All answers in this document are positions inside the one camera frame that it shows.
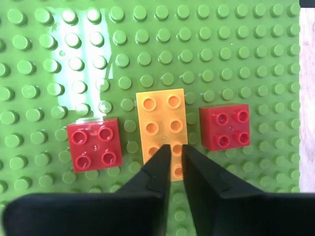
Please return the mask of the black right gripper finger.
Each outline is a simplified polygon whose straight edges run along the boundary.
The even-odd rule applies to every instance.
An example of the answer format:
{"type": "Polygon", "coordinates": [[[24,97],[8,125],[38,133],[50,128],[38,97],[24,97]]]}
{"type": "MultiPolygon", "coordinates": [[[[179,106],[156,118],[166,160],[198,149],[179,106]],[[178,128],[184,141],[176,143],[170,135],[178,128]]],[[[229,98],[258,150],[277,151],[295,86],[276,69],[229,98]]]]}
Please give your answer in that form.
{"type": "Polygon", "coordinates": [[[184,185],[199,236],[313,236],[313,193],[264,192],[195,148],[182,151],[184,185]]]}
{"type": "Polygon", "coordinates": [[[170,145],[163,145],[114,193],[38,193],[2,215],[7,236],[163,236],[170,190],[170,145]]]}

